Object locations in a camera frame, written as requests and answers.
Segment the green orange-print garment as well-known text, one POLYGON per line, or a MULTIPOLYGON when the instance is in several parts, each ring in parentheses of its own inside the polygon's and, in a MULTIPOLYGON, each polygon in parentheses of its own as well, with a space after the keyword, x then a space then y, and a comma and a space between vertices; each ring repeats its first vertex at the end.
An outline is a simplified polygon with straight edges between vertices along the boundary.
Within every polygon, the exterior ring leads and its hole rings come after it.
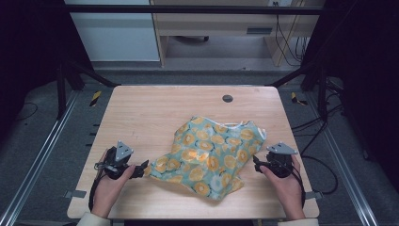
POLYGON ((221 201, 244 186, 239 173, 265 140, 266 131, 252 121, 193 117, 175 132, 170 152, 151 162, 145 174, 221 201))

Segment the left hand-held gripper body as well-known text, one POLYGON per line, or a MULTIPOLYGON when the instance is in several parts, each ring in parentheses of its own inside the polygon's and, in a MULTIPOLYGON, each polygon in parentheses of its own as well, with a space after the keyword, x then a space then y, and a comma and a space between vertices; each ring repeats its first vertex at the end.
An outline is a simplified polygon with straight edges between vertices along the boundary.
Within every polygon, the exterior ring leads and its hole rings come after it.
POLYGON ((111 147, 106 153, 104 158, 105 174, 113 180, 119 179, 128 168, 128 161, 133 152, 132 148, 119 140, 117 146, 111 147))

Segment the black horizontal frame bar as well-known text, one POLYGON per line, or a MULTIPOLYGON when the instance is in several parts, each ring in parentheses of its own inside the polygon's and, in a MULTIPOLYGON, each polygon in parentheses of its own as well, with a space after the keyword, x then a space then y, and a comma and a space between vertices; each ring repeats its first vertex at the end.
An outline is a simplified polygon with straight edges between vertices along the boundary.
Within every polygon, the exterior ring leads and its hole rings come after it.
POLYGON ((194 13, 321 15, 324 8, 236 7, 236 6, 143 6, 143 5, 65 5, 68 12, 84 13, 194 13))

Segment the person's left hand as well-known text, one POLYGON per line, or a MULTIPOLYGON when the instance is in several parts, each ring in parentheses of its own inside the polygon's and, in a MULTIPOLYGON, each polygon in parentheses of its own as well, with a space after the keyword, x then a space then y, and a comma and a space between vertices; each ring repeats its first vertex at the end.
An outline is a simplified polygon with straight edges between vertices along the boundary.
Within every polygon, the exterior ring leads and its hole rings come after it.
POLYGON ((107 218, 124 185, 134 171, 135 165, 130 165, 117 180, 110 179, 102 172, 93 195, 93 207, 90 213, 100 218, 107 218))

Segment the black metal stand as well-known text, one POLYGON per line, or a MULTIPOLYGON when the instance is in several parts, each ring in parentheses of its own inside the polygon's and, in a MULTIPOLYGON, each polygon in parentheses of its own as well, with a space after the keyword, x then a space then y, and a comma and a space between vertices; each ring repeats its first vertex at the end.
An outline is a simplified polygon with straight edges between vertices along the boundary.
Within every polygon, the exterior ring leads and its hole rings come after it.
POLYGON ((85 74, 109 88, 114 88, 119 85, 118 83, 114 83, 100 76, 99 74, 94 72, 93 69, 89 69, 88 67, 85 67, 75 61, 66 61, 60 63, 56 69, 58 119, 60 119, 67 111, 65 82, 68 82, 73 90, 81 90, 85 86, 85 83, 81 78, 81 74, 85 74))
POLYGON ((321 60, 312 60, 300 66, 295 71, 271 83, 270 86, 278 88, 300 75, 305 76, 300 85, 302 90, 309 91, 313 89, 315 85, 318 85, 317 112, 322 121, 327 121, 327 71, 321 60))

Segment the person's right hand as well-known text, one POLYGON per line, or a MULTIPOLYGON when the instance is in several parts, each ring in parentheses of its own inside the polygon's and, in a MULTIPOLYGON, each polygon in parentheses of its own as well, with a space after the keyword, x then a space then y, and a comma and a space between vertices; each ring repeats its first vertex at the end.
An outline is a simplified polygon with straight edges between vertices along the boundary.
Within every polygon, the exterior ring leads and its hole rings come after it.
POLYGON ((278 178, 268 174, 266 168, 263 170, 263 174, 276 189, 286 219, 300 220, 305 218, 302 207, 302 188, 297 181, 300 175, 300 165, 295 156, 293 156, 293 160, 295 175, 290 175, 287 178, 278 178))

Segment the black curtain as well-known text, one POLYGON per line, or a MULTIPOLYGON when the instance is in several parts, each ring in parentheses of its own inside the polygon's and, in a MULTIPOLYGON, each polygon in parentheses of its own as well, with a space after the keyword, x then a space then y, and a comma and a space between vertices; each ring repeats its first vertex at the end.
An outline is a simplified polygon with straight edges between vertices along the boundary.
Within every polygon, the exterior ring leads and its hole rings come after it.
POLYGON ((363 148, 399 192, 399 0, 326 0, 306 51, 343 81, 343 103, 363 148))
POLYGON ((56 79, 58 50, 87 69, 92 65, 65 0, 0 0, 0 141, 27 93, 56 79))

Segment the white cabinet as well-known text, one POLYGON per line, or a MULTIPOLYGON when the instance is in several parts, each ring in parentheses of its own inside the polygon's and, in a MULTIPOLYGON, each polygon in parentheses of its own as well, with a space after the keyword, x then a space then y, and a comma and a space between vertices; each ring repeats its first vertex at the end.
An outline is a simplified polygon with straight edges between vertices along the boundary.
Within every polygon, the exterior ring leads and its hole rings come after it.
POLYGON ((91 61, 158 61, 150 13, 72 12, 73 22, 91 61))

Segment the yellow black tape strip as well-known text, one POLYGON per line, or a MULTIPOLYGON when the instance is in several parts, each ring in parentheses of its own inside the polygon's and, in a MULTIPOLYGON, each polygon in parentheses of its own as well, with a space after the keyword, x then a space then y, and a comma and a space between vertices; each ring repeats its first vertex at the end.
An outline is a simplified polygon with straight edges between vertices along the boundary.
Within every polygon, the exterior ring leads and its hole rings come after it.
POLYGON ((299 100, 295 94, 295 92, 291 92, 291 100, 294 104, 299 104, 299 105, 308 105, 307 101, 299 100))
POLYGON ((95 93, 92 96, 89 106, 95 106, 97 104, 101 94, 102 94, 102 92, 100 90, 95 91, 95 93))

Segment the aluminium rail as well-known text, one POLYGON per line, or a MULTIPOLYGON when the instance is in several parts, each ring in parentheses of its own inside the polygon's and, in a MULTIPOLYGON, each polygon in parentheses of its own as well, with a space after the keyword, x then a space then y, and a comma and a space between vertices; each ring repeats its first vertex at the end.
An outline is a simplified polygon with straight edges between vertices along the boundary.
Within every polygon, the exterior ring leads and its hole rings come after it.
POLYGON ((26 200, 28 199, 35 183, 37 182, 48 157, 52 153, 56 142, 67 123, 71 112, 75 106, 76 99, 79 96, 78 91, 72 91, 71 96, 67 102, 65 112, 61 114, 52 126, 51 131, 40 147, 39 152, 35 156, 34 161, 29 166, 29 170, 24 176, 21 184, 16 190, 13 199, 7 205, 6 210, 0 216, 0 226, 13 226, 17 217, 21 213, 26 200))
POLYGON ((326 147, 324 151, 328 153, 331 161, 334 163, 333 175, 337 176, 336 186, 343 185, 346 193, 356 211, 362 226, 378 226, 375 214, 367 202, 359 183, 344 159, 342 151, 328 128, 328 120, 336 112, 343 109, 337 93, 329 94, 325 99, 318 99, 313 93, 306 93, 310 108, 320 124, 318 134, 323 137, 326 147))

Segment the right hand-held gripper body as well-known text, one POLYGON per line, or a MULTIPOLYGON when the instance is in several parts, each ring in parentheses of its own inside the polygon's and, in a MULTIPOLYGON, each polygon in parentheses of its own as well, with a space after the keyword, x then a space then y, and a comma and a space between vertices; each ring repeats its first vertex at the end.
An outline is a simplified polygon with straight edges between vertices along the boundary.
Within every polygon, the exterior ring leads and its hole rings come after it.
POLYGON ((269 153, 266 155, 268 174, 278 178, 287 178, 294 174, 293 156, 298 151, 283 142, 268 146, 269 153))

